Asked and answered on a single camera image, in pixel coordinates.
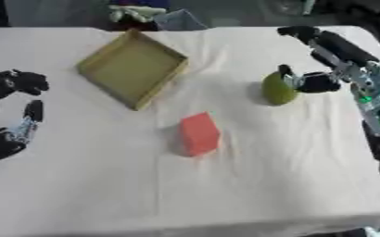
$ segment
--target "wrinkled cloth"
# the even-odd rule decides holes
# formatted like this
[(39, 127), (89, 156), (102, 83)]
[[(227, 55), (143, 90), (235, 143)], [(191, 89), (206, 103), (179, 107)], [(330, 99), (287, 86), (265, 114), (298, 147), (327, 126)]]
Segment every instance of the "wrinkled cloth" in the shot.
[[(330, 27), (380, 58), (356, 27)], [(278, 65), (327, 70), (275, 28), (148, 35), (189, 56), (150, 105), (132, 111), (75, 65), (119, 33), (0, 29), (0, 70), (38, 71), (44, 123), (29, 149), (0, 161), (0, 235), (277, 236), (380, 225), (380, 174), (345, 84), (267, 106)], [(31, 98), (0, 105), (10, 125)], [(217, 151), (183, 156), (177, 124), (208, 111)]]

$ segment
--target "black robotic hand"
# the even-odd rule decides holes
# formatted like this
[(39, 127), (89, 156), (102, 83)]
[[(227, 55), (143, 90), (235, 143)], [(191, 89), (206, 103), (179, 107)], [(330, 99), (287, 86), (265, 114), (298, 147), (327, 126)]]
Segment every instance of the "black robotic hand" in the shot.
[(0, 72), (0, 99), (14, 92), (39, 95), (48, 89), (45, 75), (15, 69)]
[(13, 156), (26, 148), (37, 130), (37, 124), (43, 121), (43, 113), (43, 102), (34, 100), (27, 104), (23, 121), (18, 127), (0, 129), (0, 160)]

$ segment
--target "cardboard tray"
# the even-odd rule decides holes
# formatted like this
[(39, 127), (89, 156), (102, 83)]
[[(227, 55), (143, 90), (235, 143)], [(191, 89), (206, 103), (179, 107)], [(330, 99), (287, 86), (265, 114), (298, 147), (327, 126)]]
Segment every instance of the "cardboard tray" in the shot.
[(129, 30), (78, 64), (78, 71), (138, 110), (187, 65), (186, 56)]

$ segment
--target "floor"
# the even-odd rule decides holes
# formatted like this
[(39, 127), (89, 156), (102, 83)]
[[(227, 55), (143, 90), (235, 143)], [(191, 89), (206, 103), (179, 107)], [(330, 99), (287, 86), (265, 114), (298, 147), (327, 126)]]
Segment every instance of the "floor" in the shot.
[[(341, 8), (353, 0), (330, 1), (337, 2), (335, 5)], [(102, 28), (108, 21), (107, 2), (24, 0), (23, 5), (21, 1), (6, 0), (6, 5), (13, 26)], [(380, 0), (359, 2), (373, 9), (380, 8)], [(170, 3), (171, 9), (186, 8), (210, 27), (348, 24), (333, 14), (300, 16), (301, 0), (170, 0)]]

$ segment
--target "robot finger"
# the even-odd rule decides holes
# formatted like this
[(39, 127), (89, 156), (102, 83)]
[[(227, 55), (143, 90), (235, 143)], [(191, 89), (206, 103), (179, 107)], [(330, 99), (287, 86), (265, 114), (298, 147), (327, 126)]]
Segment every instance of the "robot finger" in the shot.
[(315, 39), (319, 34), (320, 30), (311, 26), (290, 26), (278, 28), (278, 33), (280, 35), (290, 35), (292, 37), (298, 38), (302, 43), (308, 45), (310, 40)]
[(41, 100), (33, 100), (26, 105), (24, 118), (29, 117), (34, 122), (42, 122), (44, 117), (44, 105)]

